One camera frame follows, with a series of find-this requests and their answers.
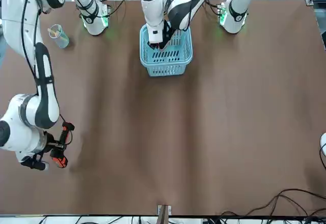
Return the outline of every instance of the table surface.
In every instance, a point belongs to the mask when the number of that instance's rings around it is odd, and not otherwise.
[[[70,37],[57,48],[46,29]],[[69,165],[22,167],[0,151],[1,214],[245,214],[284,188],[326,195],[319,137],[326,131],[326,55],[304,0],[253,1],[238,35],[201,8],[194,58],[182,76],[150,78],[139,58],[140,2],[127,2],[92,37],[74,3],[42,15],[61,113],[75,124]],[[0,113],[33,93],[25,60],[8,49]],[[51,130],[59,136],[61,121]],[[307,210],[325,202],[288,194]],[[269,215],[270,208],[253,215]],[[280,200],[275,215],[298,215]]]

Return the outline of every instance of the white robotic arm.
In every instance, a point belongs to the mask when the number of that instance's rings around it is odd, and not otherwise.
[[[186,30],[205,0],[141,0],[148,29],[149,45],[163,49],[175,30]],[[251,0],[228,0],[229,19],[233,18],[236,28],[226,22],[226,30],[237,33],[244,21]],[[167,13],[170,25],[164,20]]]
[[[12,98],[0,119],[0,148],[14,151],[22,165],[38,170],[46,169],[47,164],[41,159],[43,153],[50,150],[60,167],[67,165],[63,155],[65,139],[68,131],[73,130],[70,123],[65,123],[65,138],[60,141],[43,131],[56,123],[60,111],[51,60],[42,42],[38,17],[43,9],[59,8],[64,1],[2,0],[4,37],[11,48],[27,59],[37,93],[19,94]]]
[[[141,0],[152,48],[163,49],[175,30],[186,30],[205,0]],[[167,13],[170,25],[164,20]]]

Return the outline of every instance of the cable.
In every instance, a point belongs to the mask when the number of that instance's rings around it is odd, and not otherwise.
[[[83,216],[81,216],[81,217],[76,221],[75,224],[77,224],[77,223],[79,222],[79,220],[80,220],[82,217],[83,217]],[[107,224],[112,224],[112,223],[116,222],[117,220],[120,220],[121,218],[122,218],[122,216],[120,216],[120,217],[114,219],[113,221],[110,221],[110,222],[107,223]],[[98,223],[97,223],[97,222],[88,221],[88,222],[82,222],[82,223],[80,223],[80,224],[98,224]]]
[[[75,224],[77,224],[79,221],[80,221],[80,219],[83,217],[83,215],[81,215],[79,218],[78,218],[78,220],[75,222]]]
[[[316,210],[316,211],[312,212],[309,216],[313,216],[314,214],[317,214],[318,212],[321,212],[321,211],[326,211],[326,208],[321,208],[319,210]]]
[[[324,161],[323,161],[323,159],[322,159],[322,157],[321,157],[322,149],[323,149],[325,146],[326,146],[326,144],[324,144],[324,145],[320,148],[320,150],[319,150],[319,158],[320,158],[320,161],[321,161],[321,163],[322,163],[322,166],[324,167],[324,169],[325,169],[325,171],[326,171],[326,165],[325,165],[325,163],[324,163]]]
[[[23,11],[22,11],[22,15],[21,15],[21,25],[20,25],[21,43],[22,43],[22,49],[24,51],[25,58],[27,60],[27,63],[29,65],[29,68],[30,68],[31,73],[33,75],[33,78],[36,79],[36,76],[35,76],[35,73],[33,71],[33,68],[32,68],[32,66],[30,64],[30,59],[29,59],[29,57],[27,55],[27,52],[26,52],[25,41],[24,41],[24,18],[25,18],[25,12],[26,12],[27,2],[28,2],[28,0],[25,0]]]
[[[111,13],[109,13],[109,14],[107,14],[107,15],[104,15],[104,16],[95,16],[95,17],[96,17],[96,18],[108,18],[108,17],[110,17],[111,15],[113,15],[113,14],[114,14],[118,9],[119,9],[119,7],[122,5],[122,3],[123,3],[124,1],[125,1],[125,0],[121,1],[121,3],[117,6],[117,8],[116,8],[114,11],[112,11]],[[79,0],[77,0],[77,2],[79,3],[79,5],[80,5],[82,8],[84,8],[84,10],[85,10],[85,11],[86,11],[90,16],[93,15],[93,14],[91,14],[90,12],[88,12],[87,9],[85,9],[85,6],[83,6]]]
[[[308,216],[308,212],[301,206],[301,205],[299,205],[296,201],[294,201],[293,199],[291,199],[291,198],[289,198],[288,196],[285,196],[285,195],[283,195],[283,194],[280,194],[279,195],[280,197],[283,197],[283,198],[285,198],[285,199],[287,199],[288,201],[290,201],[290,202],[292,202],[292,203],[294,203],[294,204],[296,204],[300,209],[302,209],[303,210],[303,212],[306,214],[306,216]]]
[[[190,26],[190,20],[191,20],[191,17],[192,17],[192,10],[193,10],[193,0],[190,1],[190,10],[189,10],[188,26],[184,30],[185,32],[188,30],[188,28]]]
[[[61,117],[61,119],[63,120],[63,122],[66,122],[66,120],[65,120],[65,118],[63,118],[62,114],[59,114],[59,116]],[[70,132],[70,135],[71,135],[71,139],[70,139],[70,142],[69,143],[65,144],[65,146],[71,144],[71,142],[72,142],[72,138],[73,138],[72,131],[69,131],[69,132]]]
[[[42,224],[45,221],[45,219],[47,219],[47,215],[39,222],[39,224]]]
[[[120,216],[120,217],[118,217],[117,219],[114,219],[113,221],[110,221],[108,224],[112,224],[112,223],[116,222],[117,220],[120,220],[122,217],[123,217],[123,216]]]
[[[37,23],[38,23],[38,20],[39,20],[39,17],[41,15],[42,11],[39,9],[39,11],[37,12],[37,15],[36,15],[36,20],[35,20],[35,27],[34,27],[34,36],[33,36],[33,45],[35,47],[35,44],[36,44],[36,29],[37,29]]]

